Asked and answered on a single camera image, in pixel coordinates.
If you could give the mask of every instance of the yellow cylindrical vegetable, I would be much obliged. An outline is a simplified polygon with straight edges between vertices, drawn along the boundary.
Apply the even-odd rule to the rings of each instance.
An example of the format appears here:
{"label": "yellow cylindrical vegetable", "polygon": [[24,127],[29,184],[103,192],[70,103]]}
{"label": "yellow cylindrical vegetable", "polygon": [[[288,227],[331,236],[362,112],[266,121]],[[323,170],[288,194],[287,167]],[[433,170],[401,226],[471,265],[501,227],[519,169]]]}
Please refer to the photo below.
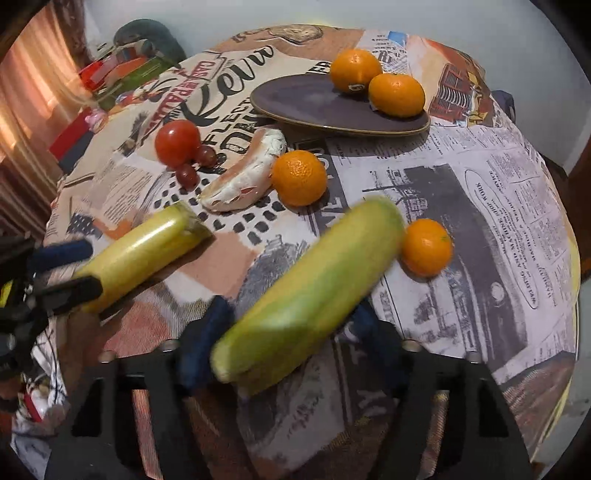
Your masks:
{"label": "yellow cylindrical vegetable", "polygon": [[370,292],[403,238],[387,198],[353,207],[214,346],[217,378],[254,395],[295,370]]}
{"label": "yellow cylindrical vegetable", "polygon": [[92,275],[103,286],[103,294],[83,310],[100,313],[210,236],[181,202],[155,213],[76,271],[74,278]]}

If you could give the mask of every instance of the plate rim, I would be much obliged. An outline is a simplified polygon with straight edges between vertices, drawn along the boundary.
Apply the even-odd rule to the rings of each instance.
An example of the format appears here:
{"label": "plate rim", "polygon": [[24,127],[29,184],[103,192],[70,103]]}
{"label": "plate rim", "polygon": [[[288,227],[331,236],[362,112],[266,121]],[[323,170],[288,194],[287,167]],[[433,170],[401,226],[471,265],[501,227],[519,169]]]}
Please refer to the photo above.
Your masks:
{"label": "plate rim", "polygon": [[[296,125],[304,125],[305,127],[311,127],[311,128],[317,128],[317,129],[322,129],[322,130],[328,130],[328,131],[333,131],[333,132],[348,132],[348,133],[354,133],[354,134],[362,134],[362,135],[371,135],[373,137],[406,137],[409,135],[417,135],[420,133],[423,133],[424,131],[428,130],[429,127],[431,126],[431,116],[423,109],[423,113],[425,115],[427,115],[427,121],[425,123],[425,125],[421,128],[415,129],[415,130],[406,130],[404,132],[381,132],[381,131],[376,131],[376,130],[361,130],[361,129],[355,129],[355,128],[344,128],[344,127],[333,127],[330,125],[319,125],[319,124],[311,124],[309,122],[305,122],[303,120],[294,120],[292,118],[287,118],[284,117],[282,115],[277,115],[276,113],[271,113],[266,111],[263,108],[260,108],[256,102],[253,101],[253,95],[254,93],[263,85],[265,85],[266,83],[269,82],[273,82],[275,80],[278,80],[280,78],[286,78],[286,77],[300,77],[303,75],[309,75],[308,73],[296,73],[293,75],[284,75],[281,77],[276,77],[274,79],[270,79],[267,80],[266,82],[261,83],[260,85],[258,85],[257,87],[254,88],[254,90],[251,92],[249,99],[251,101],[251,105],[256,108],[257,110],[259,110],[262,114],[269,116],[275,120],[280,120],[283,121],[287,124],[296,124]],[[310,75],[321,75],[321,73],[310,73]]]}

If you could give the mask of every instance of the orange on plate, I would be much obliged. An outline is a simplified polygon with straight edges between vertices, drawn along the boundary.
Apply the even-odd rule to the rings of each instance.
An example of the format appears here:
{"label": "orange on plate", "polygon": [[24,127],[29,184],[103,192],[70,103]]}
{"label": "orange on plate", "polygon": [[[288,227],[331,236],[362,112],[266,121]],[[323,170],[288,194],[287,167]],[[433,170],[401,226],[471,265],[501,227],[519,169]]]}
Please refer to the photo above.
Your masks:
{"label": "orange on plate", "polygon": [[369,82],[369,101],[386,115],[407,118],[425,107],[425,91],[410,75],[383,73]]}
{"label": "orange on plate", "polygon": [[294,150],[275,161],[271,181],[282,202],[303,207],[322,197],[327,176],[324,165],[313,153]]}
{"label": "orange on plate", "polygon": [[401,260],[415,275],[434,277],[447,266],[452,256],[452,239],[440,223],[419,218],[407,227]]}
{"label": "orange on plate", "polygon": [[382,73],[382,64],[367,50],[344,50],[330,65],[330,79],[341,92],[356,93],[367,89],[369,82]]}

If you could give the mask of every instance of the orange curtain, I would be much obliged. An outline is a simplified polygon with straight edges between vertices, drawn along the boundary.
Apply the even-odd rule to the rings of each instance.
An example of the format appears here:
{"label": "orange curtain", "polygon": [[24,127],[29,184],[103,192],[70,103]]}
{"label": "orange curtain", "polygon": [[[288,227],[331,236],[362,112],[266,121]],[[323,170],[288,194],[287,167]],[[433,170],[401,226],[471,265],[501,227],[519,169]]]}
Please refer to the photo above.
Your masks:
{"label": "orange curtain", "polygon": [[48,148],[89,99],[49,3],[0,64],[0,231],[43,238],[62,175]]}

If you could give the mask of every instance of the tablecloth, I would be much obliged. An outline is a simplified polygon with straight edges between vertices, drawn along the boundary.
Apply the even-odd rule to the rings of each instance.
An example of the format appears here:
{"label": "tablecloth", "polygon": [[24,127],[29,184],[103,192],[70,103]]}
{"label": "tablecloth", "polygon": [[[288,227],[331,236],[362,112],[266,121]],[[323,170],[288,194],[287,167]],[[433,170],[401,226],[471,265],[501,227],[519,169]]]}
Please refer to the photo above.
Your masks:
{"label": "tablecloth", "polygon": [[[320,203],[293,210],[271,190],[244,211],[203,210],[201,189],[247,151],[257,127],[274,123],[251,106],[253,88],[289,74],[326,74],[340,50],[356,46],[372,51],[385,71],[421,82],[430,131],[377,140],[280,125],[290,148],[309,150],[324,163],[329,186]],[[52,322],[60,358],[51,367],[55,385],[65,379],[74,388],[81,365],[103,348],[134,355],[178,337],[215,294],[229,298],[240,317],[350,205],[384,194],[407,222],[443,223],[456,252],[426,283],[393,265],[371,295],[376,312],[431,351],[480,351],[533,456],[576,360],[579,257],[543,159],[492,99],[483,68],[416,35],[319,25],[243,32],[182,67],[136,91],[133,104],[95,135],[64,183],[46,243],[84,236],[96,254],[174,202],[194,209],[215,241],[142,285],[127,310],[102,327],[92,319]],[[157,129],[177,118],[196,124],[223,162],[200,169],[193,192],[177,184],[154,152]],[[237,403],[229,398],[214,387],[186,402],[216,479],[365,478],[395,409],[347,328],[278,385]],[[441,392],[434,399],[423,476],[437,457],[446,398]],[[147,398],[137,392],[135,399],[144,466],[159,478]]]}

